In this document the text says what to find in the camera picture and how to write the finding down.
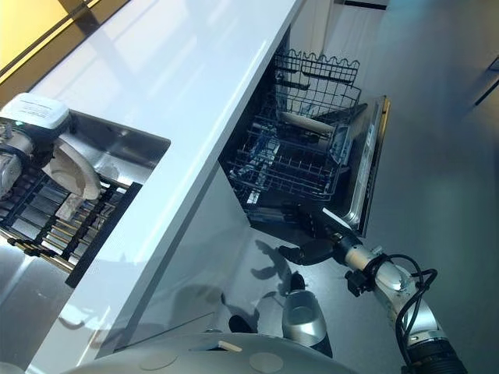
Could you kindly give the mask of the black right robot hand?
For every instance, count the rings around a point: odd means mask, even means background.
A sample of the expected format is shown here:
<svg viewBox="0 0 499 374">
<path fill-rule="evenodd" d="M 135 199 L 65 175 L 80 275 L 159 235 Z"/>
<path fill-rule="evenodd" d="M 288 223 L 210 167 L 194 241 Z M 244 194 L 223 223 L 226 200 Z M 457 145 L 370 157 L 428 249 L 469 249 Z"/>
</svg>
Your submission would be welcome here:
<svg viewBox="0 0 499 374">
<path fill-rule="evenodd" d="M 301 228 L 311 239 L 296 247 L 281 245 L 277 248 L 289 262 L 311 266 L 333 258 L 346 266 L 349 251 L 363 246 L 350 226 L 326 207 L 300 204 L 296 211 Z"/>
</svg>

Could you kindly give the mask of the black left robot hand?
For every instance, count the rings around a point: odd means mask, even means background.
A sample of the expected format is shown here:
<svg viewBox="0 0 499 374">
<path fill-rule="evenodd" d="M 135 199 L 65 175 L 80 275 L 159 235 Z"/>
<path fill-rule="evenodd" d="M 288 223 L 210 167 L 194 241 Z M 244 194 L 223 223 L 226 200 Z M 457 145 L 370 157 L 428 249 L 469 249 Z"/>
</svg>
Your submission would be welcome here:
<svg viewBox="0 0 499 374">
<path fill-rule="evenodd" d="M 48 152 L 71 121 L 70 110 L 61 101 L 20 93 L 1 109 L 1 145 L 27 156 Z"/>
</svg>

